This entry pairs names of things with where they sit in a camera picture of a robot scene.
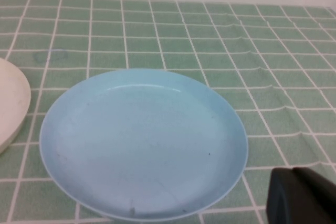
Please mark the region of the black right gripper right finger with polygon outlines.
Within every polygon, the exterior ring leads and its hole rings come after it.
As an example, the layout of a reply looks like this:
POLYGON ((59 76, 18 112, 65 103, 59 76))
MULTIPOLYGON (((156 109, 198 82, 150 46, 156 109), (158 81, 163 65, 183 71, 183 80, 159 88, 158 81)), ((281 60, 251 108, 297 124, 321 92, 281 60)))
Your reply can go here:
POLYGON ((335 223, 335 183, 307 167, 296 167, 293 171, 308 188, 316 205, 321 208, 321 214, 330 219, 329 223, 335 223))

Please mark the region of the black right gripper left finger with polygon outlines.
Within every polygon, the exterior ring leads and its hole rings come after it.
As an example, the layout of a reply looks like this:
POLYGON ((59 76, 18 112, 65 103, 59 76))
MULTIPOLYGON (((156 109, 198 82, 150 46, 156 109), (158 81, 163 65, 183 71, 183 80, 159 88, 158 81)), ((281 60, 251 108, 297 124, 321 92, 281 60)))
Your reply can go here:
POLYGON ((272 170, 266 203, 268 223, 293 223, 290 194, 295 184, 295 176, 291 169, 275 168, 272 170))

